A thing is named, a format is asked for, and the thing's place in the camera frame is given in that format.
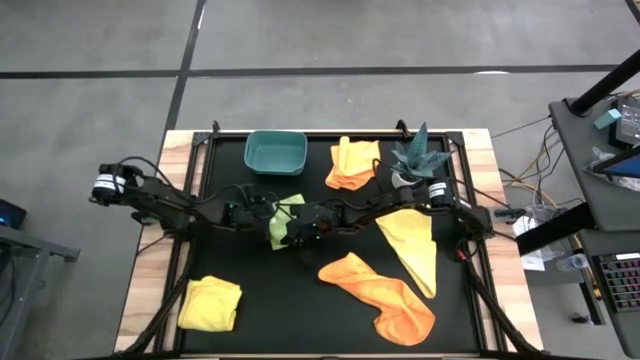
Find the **small teal box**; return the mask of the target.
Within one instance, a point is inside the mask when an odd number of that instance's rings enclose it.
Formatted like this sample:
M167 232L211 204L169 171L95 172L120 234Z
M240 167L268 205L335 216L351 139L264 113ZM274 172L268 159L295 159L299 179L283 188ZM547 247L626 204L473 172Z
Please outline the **small teal box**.
M599 116L593 123L598 129L602 130L617 122L622 117L622 114L617 109L610 109Z

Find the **black electronic device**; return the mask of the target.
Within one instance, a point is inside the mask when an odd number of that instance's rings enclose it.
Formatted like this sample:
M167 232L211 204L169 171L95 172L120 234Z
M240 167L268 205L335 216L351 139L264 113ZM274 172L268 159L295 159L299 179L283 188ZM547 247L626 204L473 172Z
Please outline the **black electronic device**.
M609 126L609 144L630 149L640 144L640 101L618 97L615 109L621 117Z

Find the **teal plastic bin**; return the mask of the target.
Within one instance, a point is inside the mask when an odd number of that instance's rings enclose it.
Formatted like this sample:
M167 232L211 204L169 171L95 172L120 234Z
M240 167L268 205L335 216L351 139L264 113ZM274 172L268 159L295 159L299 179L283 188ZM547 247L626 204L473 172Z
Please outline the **teal plastic bin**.
M304 170L307 150L302 132L256 130L247 137L244 163L260 175L297 176Z

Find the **green microfiber towel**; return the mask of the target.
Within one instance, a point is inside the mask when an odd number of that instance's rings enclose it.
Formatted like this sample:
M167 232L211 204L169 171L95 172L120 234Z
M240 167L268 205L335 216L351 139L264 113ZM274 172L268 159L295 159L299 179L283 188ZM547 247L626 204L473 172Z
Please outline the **green microfiber towel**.
M279 219L279 223L277 225L269 224L269 233L270 233L270 245L271 248L276 251L285 248L286 246L282 244L282 239L287 234L286 225L292 220L293 215L290 211L290 207L292 205L300 205L304 204L305 199L302 194L295 194L290 197L287 197L283 200L280 200L277 204L273 205L273 208L279 208L280 212L276 216L272 216L272 218L276 217Z

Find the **tablet with blue screen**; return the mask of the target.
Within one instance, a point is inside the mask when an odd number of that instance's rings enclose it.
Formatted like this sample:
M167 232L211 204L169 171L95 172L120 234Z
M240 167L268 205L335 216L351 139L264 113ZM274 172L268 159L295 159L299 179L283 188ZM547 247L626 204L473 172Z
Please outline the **tablet with blue screen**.
M593 172L608 176L640 179L640 147L603 160L593 166Z

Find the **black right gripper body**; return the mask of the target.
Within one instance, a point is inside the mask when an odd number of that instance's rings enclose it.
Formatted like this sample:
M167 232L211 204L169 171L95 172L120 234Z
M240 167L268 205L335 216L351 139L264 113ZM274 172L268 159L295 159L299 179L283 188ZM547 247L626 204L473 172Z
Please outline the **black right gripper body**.
M301 204L294 206L294 237L320 238L344 225L342 205Z

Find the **white paper sheets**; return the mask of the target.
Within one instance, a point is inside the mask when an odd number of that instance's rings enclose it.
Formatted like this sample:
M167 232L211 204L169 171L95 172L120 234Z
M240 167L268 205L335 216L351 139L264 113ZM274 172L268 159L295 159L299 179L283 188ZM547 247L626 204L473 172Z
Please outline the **white paper sheets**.
M537 239L538 226L539 222L535 217L524 215L512 224L512 230L518 242L523 269L544 272L545 258L540 251L540 241Z

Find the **light orange microfiber towel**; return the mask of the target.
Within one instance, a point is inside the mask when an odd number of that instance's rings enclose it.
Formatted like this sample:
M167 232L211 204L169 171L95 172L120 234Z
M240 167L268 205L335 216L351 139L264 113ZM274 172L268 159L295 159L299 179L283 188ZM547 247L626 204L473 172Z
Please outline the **light orange microfiber towel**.
M333 167L325 180L330 188L356 191L375 177L373 160L380 158L378 140L351 142L342 136L330 151Z

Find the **yellow microfiber towel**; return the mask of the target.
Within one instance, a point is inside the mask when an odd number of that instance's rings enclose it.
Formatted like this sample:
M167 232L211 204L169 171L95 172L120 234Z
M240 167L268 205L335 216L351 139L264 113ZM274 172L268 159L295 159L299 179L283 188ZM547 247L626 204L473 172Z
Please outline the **yellow microfiber towel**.
M226 280L214 276L190 280L177 324L186 330L232 331L241 297L241 287Z
M432 218L403 209L375 220L389 245L427 299L437 294L437 244L432 238Z

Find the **dark grey side desk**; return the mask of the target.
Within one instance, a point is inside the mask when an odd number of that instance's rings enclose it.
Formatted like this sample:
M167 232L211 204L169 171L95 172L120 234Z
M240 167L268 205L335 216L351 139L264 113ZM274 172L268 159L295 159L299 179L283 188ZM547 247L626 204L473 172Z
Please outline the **dark grey side desk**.
M593 161L594 147L619 152L609 145L608 132L593 125L610 107L609 101L602 101L582 117L571 113L564 100L549 104L552 123L585 202L539 225L537 239L542 248L577 235L591 265L598 256L640 252L640 192L613 185L584 170Z

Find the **deep orange microfiber towel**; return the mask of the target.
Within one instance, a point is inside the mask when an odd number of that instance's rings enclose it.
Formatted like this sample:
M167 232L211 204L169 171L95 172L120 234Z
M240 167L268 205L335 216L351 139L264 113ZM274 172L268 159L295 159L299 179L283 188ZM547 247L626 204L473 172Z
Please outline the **deep orange microfiber towel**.
M394 344L417 345L435 325L435 315L403 280L379 275L355 253L322 267L318 278L378 309L374 328Z

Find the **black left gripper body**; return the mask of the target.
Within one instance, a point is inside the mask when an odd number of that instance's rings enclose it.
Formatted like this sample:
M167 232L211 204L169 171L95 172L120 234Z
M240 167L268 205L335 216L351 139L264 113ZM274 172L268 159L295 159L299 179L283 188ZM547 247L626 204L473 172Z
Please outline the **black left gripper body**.
M274 205L264 197L226 204L227 223L234 229L267 229L273 216Z

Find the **artificial green snake plant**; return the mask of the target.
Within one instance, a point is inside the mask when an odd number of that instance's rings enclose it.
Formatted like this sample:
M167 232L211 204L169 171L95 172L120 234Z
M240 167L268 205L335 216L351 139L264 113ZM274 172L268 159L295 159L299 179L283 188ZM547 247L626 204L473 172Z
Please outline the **artificial green snake plant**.
M391 176L395 188L414 185L421 180L432 178L435 171L451 157L449 152L429 150L428 135L427 124L423 122L407 147L397 142L391 150L396 158Z

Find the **clear plastic water bottle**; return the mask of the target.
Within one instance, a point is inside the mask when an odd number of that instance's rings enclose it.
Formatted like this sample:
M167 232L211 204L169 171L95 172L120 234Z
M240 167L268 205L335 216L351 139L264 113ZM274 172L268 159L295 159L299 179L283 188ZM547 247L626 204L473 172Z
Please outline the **clear plastic water bottle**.
M584 253L576 253L556 262L556 267L561 272L572 272L586 269L589 260Z

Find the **black round pole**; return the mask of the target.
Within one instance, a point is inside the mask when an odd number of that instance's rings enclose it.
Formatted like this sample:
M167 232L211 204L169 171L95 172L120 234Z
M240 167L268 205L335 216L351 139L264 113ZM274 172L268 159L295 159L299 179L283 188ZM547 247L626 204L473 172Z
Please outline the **black round pole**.
M604 78L568 104L571 113L582 116L640 71L640 49L624 60Z

